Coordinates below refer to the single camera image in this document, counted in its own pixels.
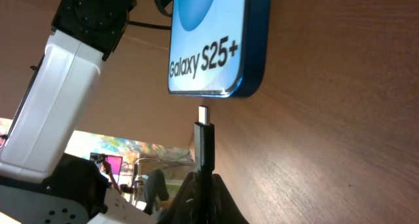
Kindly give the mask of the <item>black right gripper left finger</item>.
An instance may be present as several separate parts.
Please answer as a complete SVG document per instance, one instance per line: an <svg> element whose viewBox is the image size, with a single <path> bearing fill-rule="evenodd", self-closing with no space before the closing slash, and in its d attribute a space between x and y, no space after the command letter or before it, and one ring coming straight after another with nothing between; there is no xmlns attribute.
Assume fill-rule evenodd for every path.
<svg viewBox="0 0 419 224"><path fill-rule="evenodd" d="M198 224L200 218L200 172L189 172L170 207L157 224Z"/></svg>

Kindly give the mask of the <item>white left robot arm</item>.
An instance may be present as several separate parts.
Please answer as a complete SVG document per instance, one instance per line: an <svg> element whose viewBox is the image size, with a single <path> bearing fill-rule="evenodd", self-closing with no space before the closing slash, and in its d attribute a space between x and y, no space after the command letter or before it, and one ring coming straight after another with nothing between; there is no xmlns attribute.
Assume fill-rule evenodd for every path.
<svg viewBox="0 0 419 224"><path fill-rule="evenodd" d="M108 180L65 152L136 0L61 0L41 61L1 147L1 213L20 223L88 223Z"/></svg>

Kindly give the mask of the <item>blue Galaxy smartphone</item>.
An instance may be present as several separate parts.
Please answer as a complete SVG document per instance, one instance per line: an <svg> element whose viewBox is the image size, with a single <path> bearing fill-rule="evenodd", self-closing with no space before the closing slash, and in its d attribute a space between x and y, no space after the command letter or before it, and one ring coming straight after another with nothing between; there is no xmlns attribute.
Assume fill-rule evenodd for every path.
<svg viewBox="0 0 419 224"><path fill-rule="evenodd" d="M168 92L246 98L260 87L271 0L173 0Z"/></svg>

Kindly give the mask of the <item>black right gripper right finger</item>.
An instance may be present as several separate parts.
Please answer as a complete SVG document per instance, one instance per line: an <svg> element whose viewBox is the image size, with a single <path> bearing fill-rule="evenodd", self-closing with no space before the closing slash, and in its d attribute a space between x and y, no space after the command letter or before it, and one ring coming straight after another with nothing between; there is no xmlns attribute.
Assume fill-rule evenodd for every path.
<svg viewBox="0 0 419 224"><path fill-rule="evenodd" d="M209 223L249 224L232 198L219 174L212 175Z"/></svg>

